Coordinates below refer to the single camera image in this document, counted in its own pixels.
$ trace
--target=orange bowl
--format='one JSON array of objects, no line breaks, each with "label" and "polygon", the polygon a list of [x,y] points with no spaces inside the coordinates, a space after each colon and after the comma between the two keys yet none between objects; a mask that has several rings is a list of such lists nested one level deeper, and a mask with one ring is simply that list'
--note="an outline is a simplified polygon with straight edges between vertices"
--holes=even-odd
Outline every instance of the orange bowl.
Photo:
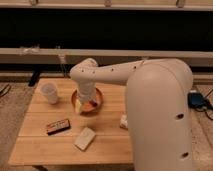
[{"label": "orange bowl", "polygon": [[[71,97],[71,102],[74,109],[75,109],[76,99],[77,99],[77,90],[73,92]],[[103,96],[101,91],[98,88],[96,88],[96,102],[91,101],[91,102],[84,103],[82,112],[83,113],[93,112],[94,110],[96,110],[97,108],[101,106],[101,104],[103,103]]]}]

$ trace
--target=white cup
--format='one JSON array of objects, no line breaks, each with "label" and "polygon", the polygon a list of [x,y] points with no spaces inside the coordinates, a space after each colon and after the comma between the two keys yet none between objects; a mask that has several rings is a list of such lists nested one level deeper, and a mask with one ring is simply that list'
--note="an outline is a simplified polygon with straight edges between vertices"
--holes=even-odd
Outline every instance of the white cup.
[{"label": "white cup", "polygon": [[55,104],[58,102],[57,87],[54,83],[44,83],[40,87],[41,94],[46,97],[50,104]]}]

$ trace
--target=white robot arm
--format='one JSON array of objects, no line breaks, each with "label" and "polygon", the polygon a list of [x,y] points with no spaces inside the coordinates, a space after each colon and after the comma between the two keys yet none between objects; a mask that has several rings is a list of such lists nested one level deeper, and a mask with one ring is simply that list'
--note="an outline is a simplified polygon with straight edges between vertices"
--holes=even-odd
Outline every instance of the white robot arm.
[{"label": "white robot arm", "polygon": [[73,67],[80,103],[95,100],[95,82],[126,85],[126,112],[136,171],[193,171],[187,93],[189,67],[177,59]]}]

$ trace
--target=dark wall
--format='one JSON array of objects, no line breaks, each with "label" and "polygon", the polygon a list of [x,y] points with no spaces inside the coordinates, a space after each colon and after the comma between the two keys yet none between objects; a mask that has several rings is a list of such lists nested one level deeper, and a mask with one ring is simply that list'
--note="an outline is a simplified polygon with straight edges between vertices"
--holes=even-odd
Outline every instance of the dark wall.
[{"label": "dark wall", "polygon": [[213,51],[213,12],[0,9],[0,47]]}]

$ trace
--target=black cable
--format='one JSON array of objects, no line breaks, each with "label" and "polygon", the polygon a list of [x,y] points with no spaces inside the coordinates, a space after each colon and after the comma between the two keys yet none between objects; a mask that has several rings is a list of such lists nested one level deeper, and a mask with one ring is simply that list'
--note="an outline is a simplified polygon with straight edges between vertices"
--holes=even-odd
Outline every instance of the black cable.
[{"label": "black cable", "polygon": [[200,108],[194,108],[195,109],[195,111],[197,111],[197,112],[205,112],[206,110],[205,109],[201,109],[201,110],[199,110]]},{"label": "black cable", "polygon": [[207,93],[207,95],[205,96],[205,98],[207,98],[211,93],[213,92],[213,89]]},{"label": "black cable", "polygon": [[1,90],[0,90],[0,98],[5,96],[6,94],[9,93],[11,89],[11,85],[10,84],[6,84]]},{"label": "black cable", "polygon": [[207,110],[205,110],[205,114],[206,114],[206,116],[207,116],[208,119],[210,119],[211,121],[213,121],[213,118],[209,116]]}]

